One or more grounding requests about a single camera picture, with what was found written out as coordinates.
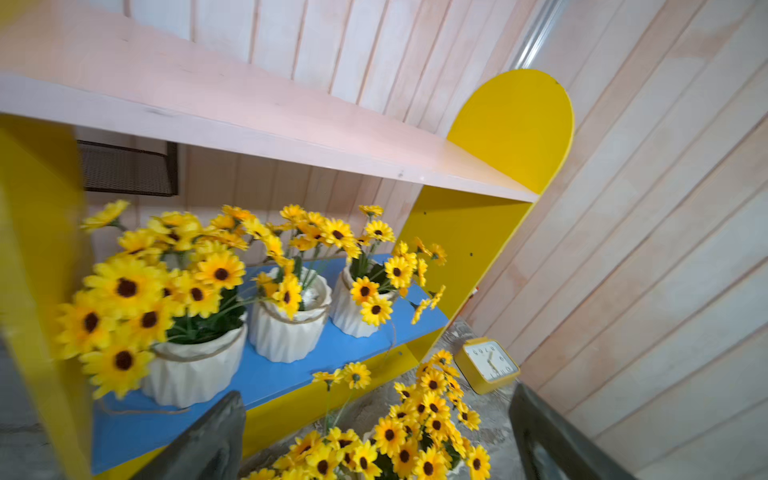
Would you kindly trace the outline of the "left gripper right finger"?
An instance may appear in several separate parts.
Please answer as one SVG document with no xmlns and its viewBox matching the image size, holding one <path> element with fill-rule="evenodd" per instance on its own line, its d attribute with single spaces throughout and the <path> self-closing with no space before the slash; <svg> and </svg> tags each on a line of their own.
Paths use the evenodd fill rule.
<svg viewBox="0 0 768 480">
<path fill-rule="evenodd" d="M 528 479 L 633 477 L 523 383 L 516 385 L 509 418 Z"/>
</svg>

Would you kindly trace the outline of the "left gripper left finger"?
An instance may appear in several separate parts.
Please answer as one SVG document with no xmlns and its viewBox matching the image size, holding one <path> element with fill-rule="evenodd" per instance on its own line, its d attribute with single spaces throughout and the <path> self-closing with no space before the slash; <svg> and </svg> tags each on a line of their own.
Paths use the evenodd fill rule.
<svg viewBox="0 0 768 480">
<path fill-rule="evenodd" d="M 246 410 L 230 391 L 132 479 L 237 479 Z"/>
</svg>

